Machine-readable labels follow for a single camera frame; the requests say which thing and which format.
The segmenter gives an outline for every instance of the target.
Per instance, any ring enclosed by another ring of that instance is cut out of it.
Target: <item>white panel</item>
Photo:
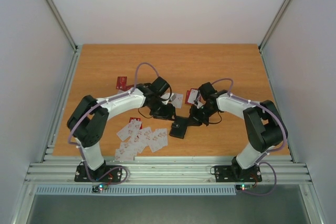
[[[335,223],[336,1],[293,0],[265,49],[289,141]]]
[[[283,0],[54,0],[84,43],[260,43]]]
[[[0,219],[43,148],[71,48],[45,0],[0,0]]]

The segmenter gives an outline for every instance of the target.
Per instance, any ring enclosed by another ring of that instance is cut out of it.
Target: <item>wooden tabletop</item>
[[[69,98],[59,129],[54,155],[76,156],[78,150],[67,144],[69,130],[67,120],[82,99],[90,94],[103,98],[116,94],[118,76],[127,76],[127,85],[133,84],[134,72],[141,62],[154,65],[160,76],[172,87],[173,92],[186,95],[190,88],[198,88],[206,82],[230,77],[235,81],[232,92],[240,97],[264,101],[273,100],[257,45],[227,44],[168,44],[168,45],[84,45],[72,82]],[[139,83],[155,80],[155,72],[146,65],[140,68]],[[216,83],[215,89],[229,87],[229,82]],[[187,117],[190,105],[183,104],[176,114]],[[148,115],[148,108],[141,108]],[[167,128],[172,121],[145,119],[137,109],[122,113],[110,121],[100,141],[102,154],[114,156],[120,146],[116,133],[129,122],[130,117],[141,118],[144,127],[152,130]],[[212,156],[240,153],[248,143],[244,120],[229,113],[222,114],[220,124],[189,127],[185,138],[169,136],[168,146],[152,153],[149,147],[141,156]],[[218,114],[210,118],[219,120]],[[289,154],[288,149],[277,154]]]

